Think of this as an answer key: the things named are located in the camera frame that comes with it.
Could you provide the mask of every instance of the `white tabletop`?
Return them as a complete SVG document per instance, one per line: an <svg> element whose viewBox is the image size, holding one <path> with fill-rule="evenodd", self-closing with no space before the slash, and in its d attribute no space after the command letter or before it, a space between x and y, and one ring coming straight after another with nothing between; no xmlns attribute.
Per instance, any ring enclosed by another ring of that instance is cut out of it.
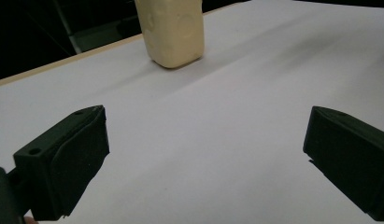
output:
<svg viewBox="0 0 384 224"><path fill-rule="evenodd" d="M256 0L205 31L205 56L177 70L139 39L0 86L0 166L104 105L111 153L57 223L376 223L303 142L313 105L384 131L384 9Z"/></svg>

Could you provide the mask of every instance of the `plastic bottle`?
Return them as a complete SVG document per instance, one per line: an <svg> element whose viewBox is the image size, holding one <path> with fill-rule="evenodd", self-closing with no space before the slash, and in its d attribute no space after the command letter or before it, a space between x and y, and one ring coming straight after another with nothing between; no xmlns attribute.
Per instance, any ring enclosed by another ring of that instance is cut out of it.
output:
<svg viewBox="0 0 384 224"><path fill-rule="evenodd" d="M204 53L201 0L135 0L146 49L153 61L179 67Z"/></svg>

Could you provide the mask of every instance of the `screw hole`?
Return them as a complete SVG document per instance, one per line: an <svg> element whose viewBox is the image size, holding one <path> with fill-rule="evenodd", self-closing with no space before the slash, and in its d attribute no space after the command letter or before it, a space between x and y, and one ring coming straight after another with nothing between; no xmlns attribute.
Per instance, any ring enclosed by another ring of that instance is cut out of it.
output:
<svg viewBox="0 0 384 224"><path fill-rule="evenodd" d="M29 150L29 155L36 155L40 151L41 151L40 148L32 148L31 150Z"/></svg>

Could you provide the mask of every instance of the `beige bottle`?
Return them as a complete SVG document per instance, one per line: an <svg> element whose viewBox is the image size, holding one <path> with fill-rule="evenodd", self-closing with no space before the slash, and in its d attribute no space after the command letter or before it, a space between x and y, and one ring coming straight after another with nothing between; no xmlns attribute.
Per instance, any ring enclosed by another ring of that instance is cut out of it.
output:
<svg viewBox="0 0 384 224"><path fill-rule="evenodd" d="M204 53L201 0L135 0L149 56L175 68Z"/></svg>

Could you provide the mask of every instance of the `white surface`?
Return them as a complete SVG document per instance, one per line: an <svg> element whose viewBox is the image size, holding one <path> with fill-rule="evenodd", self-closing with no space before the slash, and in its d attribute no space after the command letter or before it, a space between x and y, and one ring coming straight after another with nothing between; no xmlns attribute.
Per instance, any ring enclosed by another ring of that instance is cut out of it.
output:
<svg viewBox="0 0 384 224"><path fill-rule="evenodd" d="M178 70L138 40L0 87L0 166L102 104L111 153L58 223L375 223L302 147L312 105L384 131L384 9L261 0L205 27Z"/></svg>
<svg viewBox="0 0 384 224"><path fill-rule="evenodd" d="M175 68L204 53L202 0L136 0L146 49L155 62Z"/></svg>

